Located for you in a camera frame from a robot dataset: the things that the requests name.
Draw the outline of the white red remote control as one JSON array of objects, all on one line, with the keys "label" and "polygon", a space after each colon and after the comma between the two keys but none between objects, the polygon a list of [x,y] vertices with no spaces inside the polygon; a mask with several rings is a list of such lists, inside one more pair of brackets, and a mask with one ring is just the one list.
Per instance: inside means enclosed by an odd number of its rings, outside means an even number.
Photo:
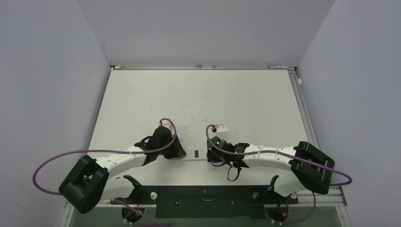
[{"label": "white red remote control", "polygon": [[186,152],[186,156],[183,157],[184,161],[207,161],[207,150],[206,149],[195,149]]}]

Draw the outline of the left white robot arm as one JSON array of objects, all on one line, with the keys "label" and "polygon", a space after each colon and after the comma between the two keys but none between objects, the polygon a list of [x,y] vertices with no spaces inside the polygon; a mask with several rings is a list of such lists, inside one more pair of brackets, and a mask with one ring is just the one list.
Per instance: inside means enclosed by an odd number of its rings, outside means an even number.
[{"label": "left white robot arm", "polygon": [[159,156],[166,159],[186,156],[178,137],[164,126],[129,147],[127,154],[81,157],[59,186],[59,193],[81,214],[105,200],[117,198],[136,203],[141,197],[141,184],[130,175],[120,174],[145,166]]}]

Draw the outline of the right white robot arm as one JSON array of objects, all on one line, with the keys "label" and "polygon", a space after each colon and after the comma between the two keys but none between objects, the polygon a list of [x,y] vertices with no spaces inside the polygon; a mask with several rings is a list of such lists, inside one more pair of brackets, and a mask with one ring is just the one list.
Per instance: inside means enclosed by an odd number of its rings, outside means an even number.
[{"label": "right white robot arm", "polygon": [[219,137],[209,139],[208,155],[230,167],[241,170],[251,167],[267,167],[285,170],[276,175],[267,189],[272,202],[302,190],[327,194],[331,185],[335,161],[309,142],[301,141],[287,148],[265,148],[248,143],[232,145]]}]

